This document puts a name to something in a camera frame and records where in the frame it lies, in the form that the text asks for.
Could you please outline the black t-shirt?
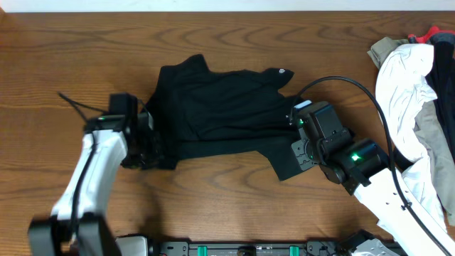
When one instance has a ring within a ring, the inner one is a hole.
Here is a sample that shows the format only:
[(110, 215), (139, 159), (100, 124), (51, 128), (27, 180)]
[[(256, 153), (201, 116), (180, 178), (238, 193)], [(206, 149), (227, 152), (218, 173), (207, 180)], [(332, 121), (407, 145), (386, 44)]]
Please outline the black t-shirt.
[(283, 68), (215, 73), (201, 54), (163, 66), (146, 103), (159, 136), (157, 166), (257, 151), (279, 180), (301, 174), (291, 148), (300, 136), (289, 121), (296, 103), (279, 92), (293, 76)]

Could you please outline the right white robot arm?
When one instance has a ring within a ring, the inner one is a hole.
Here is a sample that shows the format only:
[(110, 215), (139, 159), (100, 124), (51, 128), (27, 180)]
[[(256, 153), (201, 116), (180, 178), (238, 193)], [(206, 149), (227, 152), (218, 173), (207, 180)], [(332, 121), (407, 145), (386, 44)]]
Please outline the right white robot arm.
[(454, 240), (411, 193), (388, 155), (371, 139), (353, 141), (339, 129), (329, 137), (299, 127), (293, 143), (297, 161), (306, 171), (319, 166), (326, 178), (367, 207), (407, 255), (453, 255)]

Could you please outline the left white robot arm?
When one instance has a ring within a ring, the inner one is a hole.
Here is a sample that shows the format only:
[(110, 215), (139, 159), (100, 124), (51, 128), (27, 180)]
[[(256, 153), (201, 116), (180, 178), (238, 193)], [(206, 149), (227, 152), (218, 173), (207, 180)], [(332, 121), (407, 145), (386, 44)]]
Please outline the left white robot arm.
[(28, 228), (32, 255), (149, 255), (143, 235), (116, 238), (107, 221), (107, 205), (118, 169), (146, 168), (154, 157), (154, 120), (145, 112), (93, 117), (84, 126), (82, 151), (64, 194), (47, 219)]

